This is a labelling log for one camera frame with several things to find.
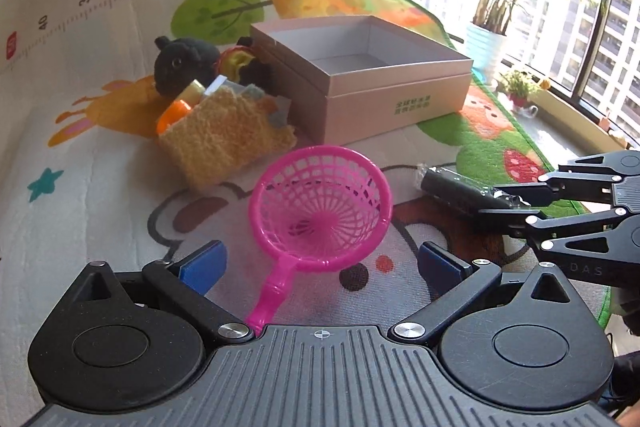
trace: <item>printed star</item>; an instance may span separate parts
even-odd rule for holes
[[[37,200],[43,194],[52,194],[56,190],[56,180],[62,176],[64,171],[52,172],[48,167],[44,169],[40,178],[30,183],[28,189],[31,191],[29,202]]]

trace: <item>orange toy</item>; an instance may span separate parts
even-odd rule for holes
[[[172,104],[164,113],[162,113],[162,116],[158,120],[158,126],[156,126],[158,136],[164,133],[164,131],[169,129],[169,127],[171,127],[178,120],[181,120],[182,118],[187,116],[190,111],[191,105],[186,103],[184,100],[175,100],[175,102],[172,102]]]

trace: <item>plant pot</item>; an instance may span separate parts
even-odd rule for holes
[[[527,105],[527,99],[522,96],[515,96],[514,94],[510,94],[509,100],[513,102],[514,107],[524,107],[525,105]]]
[[[473,67],[481,74],[485,84],[491,84],[495,78],[506,41],[506,36],[491,33],[475,24],[466,27],[466,54],[473,59]]]

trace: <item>pink box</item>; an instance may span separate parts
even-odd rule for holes
[[[290,123],[316,143],[343,145],[459,111],[473,61],[370,15],[257,23],[258,52]]]

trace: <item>red flower pot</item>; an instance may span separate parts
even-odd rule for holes
[[[527,105],[527,99],[521,96],[515,96],[514,94],[509,95],[509,100],[513,102],[515,107],[525,107]]]

